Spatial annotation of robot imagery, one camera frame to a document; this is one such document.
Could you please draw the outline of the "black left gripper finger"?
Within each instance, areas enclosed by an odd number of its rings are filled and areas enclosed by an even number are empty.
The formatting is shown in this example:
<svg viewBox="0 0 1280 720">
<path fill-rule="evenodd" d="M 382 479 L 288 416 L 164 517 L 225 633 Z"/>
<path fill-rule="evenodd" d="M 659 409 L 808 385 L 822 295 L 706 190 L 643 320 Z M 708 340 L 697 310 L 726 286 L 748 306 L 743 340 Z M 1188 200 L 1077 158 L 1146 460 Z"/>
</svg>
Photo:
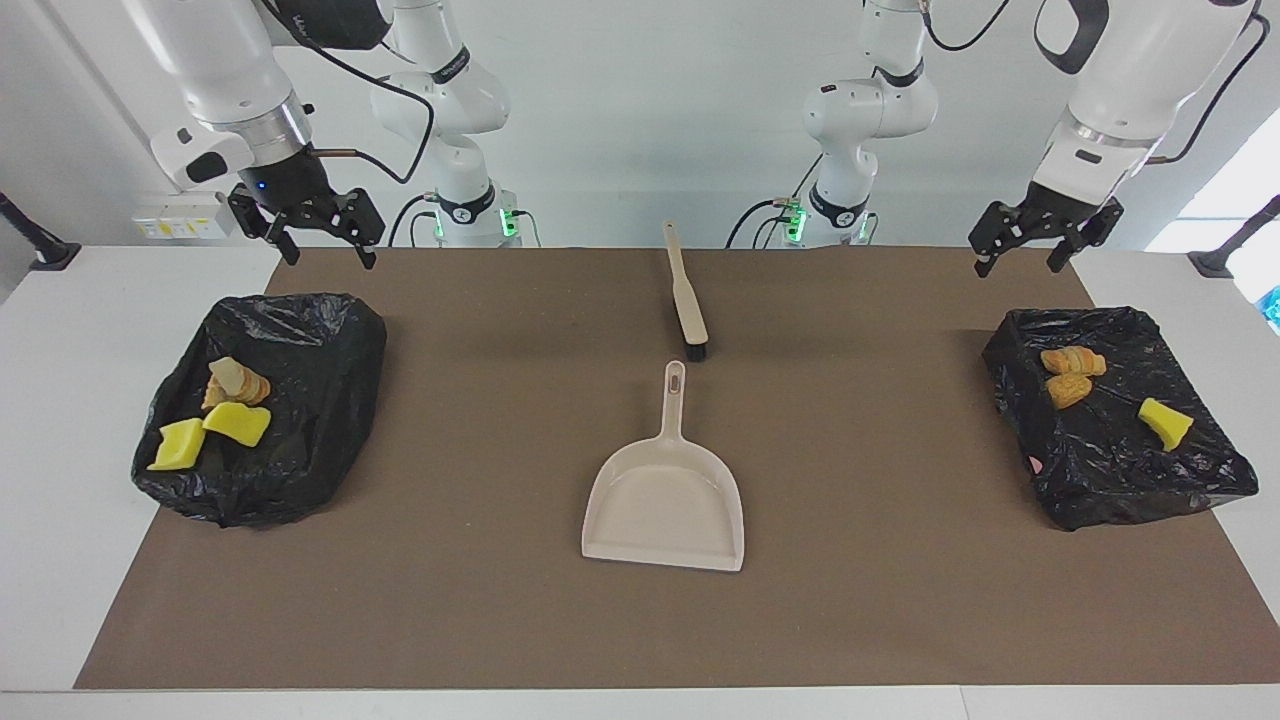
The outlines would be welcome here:
<svg viewBox="0 0 1280 720">
<path fill-rule="evenodd" d="M 1002 255 L 1029 242 L 1034 227 L 1036 214 L 1030 209 L 991 202 L 968 234 L 979 278 L 987 278 Z"/>
<path fill-rule="evenodd" d="M 1085 222 L 1052 222 L 1050 224 L 1050 229 L 1053 231 L 1052 237 L 1060 237 L 1060 241 L 1046 261 L 1047 268 L 1052 273 L 1060 273 L 1083 250 L 1102 246 L 1123 214 L 1124 206 L 1120 201 L 1110 199 Z"/>
</svg>

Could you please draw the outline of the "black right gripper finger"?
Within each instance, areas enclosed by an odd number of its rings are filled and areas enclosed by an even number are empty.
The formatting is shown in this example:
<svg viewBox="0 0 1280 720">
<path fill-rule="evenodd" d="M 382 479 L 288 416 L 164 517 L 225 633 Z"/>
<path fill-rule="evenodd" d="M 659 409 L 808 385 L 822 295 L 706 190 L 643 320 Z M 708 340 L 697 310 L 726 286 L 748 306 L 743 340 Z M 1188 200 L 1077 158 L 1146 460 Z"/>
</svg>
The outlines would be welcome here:
<svg viewBox="0 0 1280 720">
<path fill-rule="evenodd" d="M 232 190 L 228 195 L 228 208 L 246 237 L 262 240 L 273 246 L 288 266 L 298 263 L 300 249 L 288 231 L 287 215 L 276 214 L 269 220 L 246 184 L 237 184 Z"/>
<path fill-rule="evenodd" d="M 364 188 L 334 196 L 332 233 L 352 246 L 364 269 L 374 269 L 374 249 L 385 233 L 385 222 Z"/>
</svg>

